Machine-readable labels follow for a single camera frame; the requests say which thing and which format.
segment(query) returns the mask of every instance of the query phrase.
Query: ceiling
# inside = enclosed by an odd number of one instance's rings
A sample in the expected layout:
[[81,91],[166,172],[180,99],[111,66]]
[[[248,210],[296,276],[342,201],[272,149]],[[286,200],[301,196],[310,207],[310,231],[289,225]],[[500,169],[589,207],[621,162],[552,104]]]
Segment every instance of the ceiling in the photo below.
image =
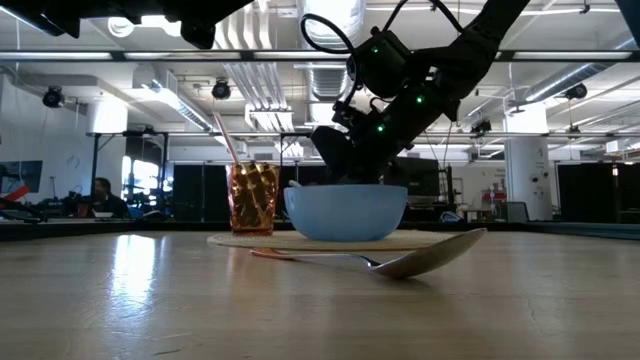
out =
[[[480,9],[485,1],[445,1],[454,14],[458,6],[461,9]],[[593,8],[617,9],[613,0],[590,1]],[[528,10],[574,9],[582,7],[583,0],[532,0]],[[367,1],[367,11],[364,16],[365,33],[375,25],[383,24],[390,15],[389,8],[395,3],[388,0]],[[423,2],[411,1],[407,5],[424,6]],[[301,37],[298,30],[296,2],[292,0],[271,0],[270,14],[270,39],[276,49],[301,48]],[[457,14],[460,22],[465,25],[473,15]],[[427,10],[402,11],[395,20],[392,30],[400,39],[412,49],[443,46],[450,43],[456,37],[455,30],[439,12]],[[603,49],[611,40],[619,38],[622,34],[629,34],[628,28],[617,12],[595,12],[586,15],[562,14],[543,16],[522,16],[512,26],[502,48],[506,49]],[[83,21],[81,24],[80,39],[73,39],[67,35],[54,38],[45,35],[23,23],[16,23],[15,19],[7,14],[0,13],[0,49],[32,49],[32,50],[179,50],[193,47],[179,37],[171,37],[158,28],[137,28],[126,38],[117,38],[109,33],[106,19]],[[509,64],[494,64],[487,76],[478,86],[477,94],[472,94],[462,103],[460,114],[465,115],[474,108],[489,99],[489,96],[503,94],[509,87],[526,88],[547,78],[570,64],[558,63],[514,63],[511,66],[512,79],[510,79]],[[144,91],[136,88],[132,81],[134,63],[24,63],[19,67],[22,75],[91,75],[112,87],[130,96],[136,102],[143,103],[134,109],[134,118],[138,122],[150,123],[158,129],[184,129],[184,118],[175,110],[157,101],[149,101],[144,98]],[[244,121],[246,101],[237,89],[232,87],[232,97],[226,101],[213,102],[210,94],[211,86],[218,77],[229,77],[225,67],[220,63],[155,63],[153,65],[156,74],[165,74],[170,71],[179,81],[181,96],[188,98],[199,110],[210,115],[216,111],[222,115],[228,127],[234,131],[248,131]],[[297,126],[309,124],[307,74],[303,70],[296,70],[293,63],[278,63],[277,70],[287,102],[292,106],[293,123]],[[589,89],[589,94],[595,95],[607,91],[625,81],[640,75],[640,64],[619,64],[611,69],[596,75],[584,82]],[[572,111],[566,111],[567,103],[562,99],[548,99],[547,106],[548,125],[550,130],[562,129],[570,120],[574,122],[594,116],[607,114],[621,106],[636,101],[640,95],[640,81],[632,82],[616,91],[610,91],[604,96],[580,104]],[[99,101],[100,95],[96,95],[95,88],[83,93],[75,91],[72,96],[81,102]],[[367,104],[368,98],[361,93],[356,98],[358,103]],[[318,105],[330,108],[330,104]],[[504,109],[497,108],[493,112],[487,112],[494,131],[502,128]],[[330,111],[325,121],[329,121]],[[468,127],[475,120],[475,116],[465,119],[461,128]],[[613,117],[602,121],[583,131],[613,131],[622,126],[638,123],[640,116],[637,112],[631,112],[623,117]],[[447,131],[449,121],[441,118],[431,131]],[[193,140],[193,144],[202,144],[202,139]],[[591,143],[600,144],[601,140],[593,140]]]

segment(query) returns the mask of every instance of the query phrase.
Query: table surface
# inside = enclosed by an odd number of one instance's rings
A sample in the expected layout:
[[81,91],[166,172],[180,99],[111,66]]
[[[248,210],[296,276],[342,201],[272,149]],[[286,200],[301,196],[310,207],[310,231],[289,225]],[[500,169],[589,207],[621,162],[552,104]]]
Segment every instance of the table surface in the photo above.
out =
[[489,233],[392,281],[356,260],[257,258],[209,235],[0,243],[0,358],[640,357],[640,242]]

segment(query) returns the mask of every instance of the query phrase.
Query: person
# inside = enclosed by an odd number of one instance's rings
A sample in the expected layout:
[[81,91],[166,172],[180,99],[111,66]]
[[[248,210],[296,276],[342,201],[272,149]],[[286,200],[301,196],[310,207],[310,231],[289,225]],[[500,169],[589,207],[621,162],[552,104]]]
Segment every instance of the person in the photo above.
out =
[[96,178],[93,195],[93,210],[95,212],[112,213],[112,217],[120,219],[130,216],[127,203],[111,193],[109,180],[102,177]]

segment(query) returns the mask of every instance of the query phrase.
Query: woven placemat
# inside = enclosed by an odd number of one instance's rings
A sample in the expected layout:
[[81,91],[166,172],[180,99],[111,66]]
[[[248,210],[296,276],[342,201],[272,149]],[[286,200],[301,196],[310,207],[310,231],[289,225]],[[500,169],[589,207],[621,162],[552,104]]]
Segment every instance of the woven placemat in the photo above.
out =
[[218,234],[207,238],[207,242],[230,247],[289,251],[410,251],[425,248],[453,236],[429,231],[398,230],[380,241],[329,242],[310,240],[296,231],[276,231],[273,236]]

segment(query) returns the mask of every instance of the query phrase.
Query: bowl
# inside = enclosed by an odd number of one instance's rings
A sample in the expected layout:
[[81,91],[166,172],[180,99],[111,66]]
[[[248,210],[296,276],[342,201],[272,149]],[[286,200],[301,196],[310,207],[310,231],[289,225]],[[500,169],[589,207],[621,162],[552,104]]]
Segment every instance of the bowl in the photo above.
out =
[[325,185],[284,190],[287,213],[302,235],[319,241],[376,241],[400,224],[407,189],[388,185]]

